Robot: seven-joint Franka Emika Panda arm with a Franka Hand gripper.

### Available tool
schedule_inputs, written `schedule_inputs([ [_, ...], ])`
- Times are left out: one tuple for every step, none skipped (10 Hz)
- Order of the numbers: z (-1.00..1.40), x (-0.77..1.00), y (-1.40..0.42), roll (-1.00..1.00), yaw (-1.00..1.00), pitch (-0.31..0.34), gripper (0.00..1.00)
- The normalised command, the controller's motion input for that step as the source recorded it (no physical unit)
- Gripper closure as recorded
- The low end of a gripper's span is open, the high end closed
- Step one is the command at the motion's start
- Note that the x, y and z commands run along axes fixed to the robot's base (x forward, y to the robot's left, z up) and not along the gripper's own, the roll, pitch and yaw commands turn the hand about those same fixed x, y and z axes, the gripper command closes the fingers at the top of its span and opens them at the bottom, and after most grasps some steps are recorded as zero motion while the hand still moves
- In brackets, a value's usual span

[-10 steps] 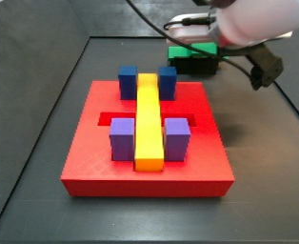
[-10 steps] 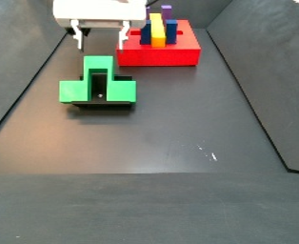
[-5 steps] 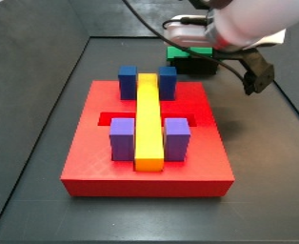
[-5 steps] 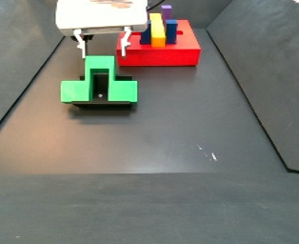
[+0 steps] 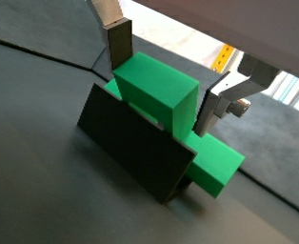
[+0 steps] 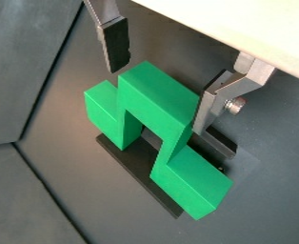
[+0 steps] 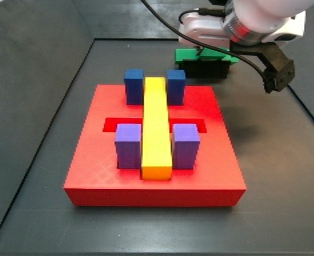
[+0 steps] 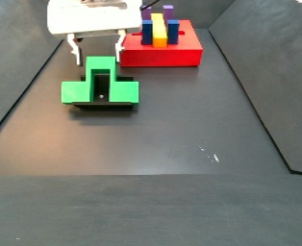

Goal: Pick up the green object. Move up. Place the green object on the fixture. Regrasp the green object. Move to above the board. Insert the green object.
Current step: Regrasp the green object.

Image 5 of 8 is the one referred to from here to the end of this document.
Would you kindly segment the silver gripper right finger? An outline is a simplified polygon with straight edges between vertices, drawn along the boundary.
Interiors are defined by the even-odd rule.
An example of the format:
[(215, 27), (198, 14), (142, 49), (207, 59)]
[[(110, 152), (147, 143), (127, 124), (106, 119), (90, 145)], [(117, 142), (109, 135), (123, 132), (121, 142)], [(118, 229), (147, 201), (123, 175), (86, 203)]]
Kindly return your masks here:
[(242, 116), (250, 107), (246, 97), (266, 90), (279, 72), (247, 53), (242, 55), (237, 71), (243, 75), (242, 79), (227, 71), (205, 91), (193, 127), (198, 136), (203, 136), (227, 113)]

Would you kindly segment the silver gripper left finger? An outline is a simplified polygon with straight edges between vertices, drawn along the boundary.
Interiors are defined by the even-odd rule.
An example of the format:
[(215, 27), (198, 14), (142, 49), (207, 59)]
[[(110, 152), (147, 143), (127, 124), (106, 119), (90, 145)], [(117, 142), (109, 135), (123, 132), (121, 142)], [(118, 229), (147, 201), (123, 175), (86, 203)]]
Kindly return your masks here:
[(86, 2), (101, 25), (110, 68), (114, 70), (133, 55), (131, 21), (122, 15), (119, 0), (86, 0)]

